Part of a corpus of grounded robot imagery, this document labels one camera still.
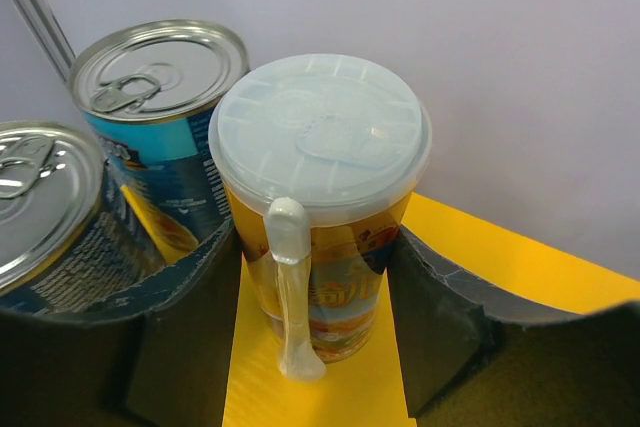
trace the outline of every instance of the white plastic lid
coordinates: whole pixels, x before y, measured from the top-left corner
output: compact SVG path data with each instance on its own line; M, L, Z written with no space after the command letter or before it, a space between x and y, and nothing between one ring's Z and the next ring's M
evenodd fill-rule
M239 80L209 126L233 193L264 215L279 197L311 224L337 225L408 194L426 166L431 123L397 75L343 55L289 57Z

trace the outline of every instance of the white handle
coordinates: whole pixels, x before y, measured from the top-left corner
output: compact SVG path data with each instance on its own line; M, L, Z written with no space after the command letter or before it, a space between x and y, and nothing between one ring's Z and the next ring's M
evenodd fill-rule
M298 202L283 197L271 203L264 225L271 255L278 264L278 294L284 323L278 367L290 379L320 379L326 366L314 352L309 332L309 217Z

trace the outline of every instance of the blue can label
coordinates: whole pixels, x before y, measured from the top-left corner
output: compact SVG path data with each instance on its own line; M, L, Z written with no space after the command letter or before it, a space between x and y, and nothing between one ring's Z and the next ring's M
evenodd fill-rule
M101 320L122 318L151 309L180 295L198 282L220 252L225 239L232 235L232 231L233 225L228 220L190 255L126 290L89 305L83 314L98 314Z
M192 251L231 211L208 142L213 109L155 124L115 123L85 114L123 181L141 200L155 233Z
M77 312L156 272L164 260L105 169L100 198L62 252L0 293L0 306L32 314Z

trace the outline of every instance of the white wall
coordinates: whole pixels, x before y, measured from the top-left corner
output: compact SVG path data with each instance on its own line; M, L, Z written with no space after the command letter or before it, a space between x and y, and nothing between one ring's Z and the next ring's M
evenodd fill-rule
M432 114L423 193L640 278L640 0L50 3L77 50L199 17L237 30L253 66L311 51L386 65Z
M12 0L0 0L0 33L0 122L57 120L84 128L71 96Z

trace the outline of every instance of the yellow cup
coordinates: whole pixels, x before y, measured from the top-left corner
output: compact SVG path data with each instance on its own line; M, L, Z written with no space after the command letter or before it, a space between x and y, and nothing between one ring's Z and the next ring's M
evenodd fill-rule
M382 273L426 167L427 112L372 62L290 57L229 91L209 145L260 305L284 339L280 369L317 378L315 356L341 360L369 337Z

